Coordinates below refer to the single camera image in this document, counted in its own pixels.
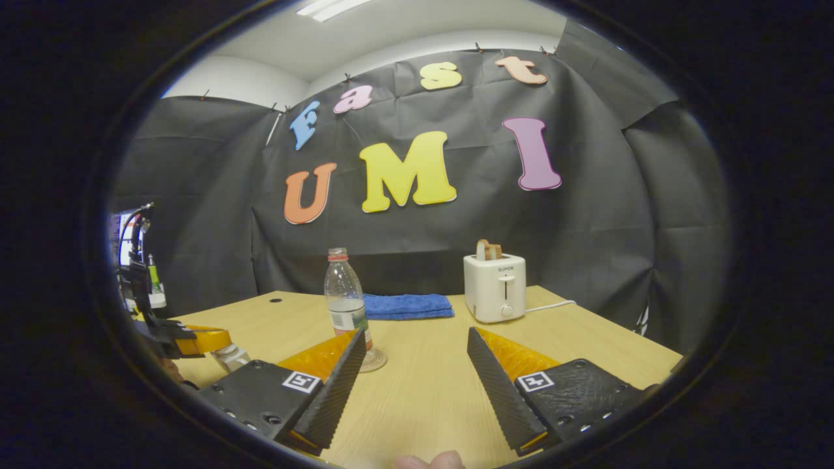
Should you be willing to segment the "blue folded towel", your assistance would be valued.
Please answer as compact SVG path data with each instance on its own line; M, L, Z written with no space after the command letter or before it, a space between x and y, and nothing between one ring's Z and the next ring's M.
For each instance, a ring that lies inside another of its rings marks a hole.
M450 301L440 294L372 296L364 294L364 311L370 320L422 320L455 316Z

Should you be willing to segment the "white toaster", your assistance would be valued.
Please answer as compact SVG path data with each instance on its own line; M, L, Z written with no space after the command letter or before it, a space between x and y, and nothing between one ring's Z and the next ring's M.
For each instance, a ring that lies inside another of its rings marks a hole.
M505 253L501 259L463 258L465 303L474 320L497 323L525 316L525 259Z

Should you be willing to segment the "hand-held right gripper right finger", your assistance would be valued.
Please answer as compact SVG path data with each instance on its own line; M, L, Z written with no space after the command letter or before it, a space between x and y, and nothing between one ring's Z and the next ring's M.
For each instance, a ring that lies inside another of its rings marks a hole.
M480 327L468 330L467 354L519 457L608 427L657 387L632 386L584 358L557 362Z

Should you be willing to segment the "ceiling light panel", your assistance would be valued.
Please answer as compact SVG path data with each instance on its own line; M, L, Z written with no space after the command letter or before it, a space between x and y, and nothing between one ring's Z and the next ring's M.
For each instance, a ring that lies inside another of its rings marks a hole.
M373 0L313 0L312 3L298 9L296 15L311 18L319 23L325 23L332 18L342 15L342 13L348 12L353 8L358 8L359 6L372 1Z

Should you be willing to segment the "clear plastic water bottle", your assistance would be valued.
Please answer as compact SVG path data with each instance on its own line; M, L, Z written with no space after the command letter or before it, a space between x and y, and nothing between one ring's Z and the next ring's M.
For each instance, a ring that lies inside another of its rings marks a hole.
M366 301L357 273L349 264L346 248L328 250L328 269L324 277L324 297L331 324L337 335L363 329L369 352L373 342L367 324Z

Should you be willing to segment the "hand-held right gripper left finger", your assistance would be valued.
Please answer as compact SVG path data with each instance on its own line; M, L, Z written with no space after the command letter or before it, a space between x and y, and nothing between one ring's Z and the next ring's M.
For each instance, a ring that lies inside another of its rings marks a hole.
M360 328L278 364L251 360L197 394L254 433L319 456L332 443L364 357Z

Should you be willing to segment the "computer monitor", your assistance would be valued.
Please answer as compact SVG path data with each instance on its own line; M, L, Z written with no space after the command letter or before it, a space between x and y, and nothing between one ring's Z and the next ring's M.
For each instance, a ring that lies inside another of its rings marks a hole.
M128 266L130 253L136 250L142 253L144 232L142 228L143 215L133 215L133 210L125 210L108 216L108 245L111 252L111 264L115 267Z

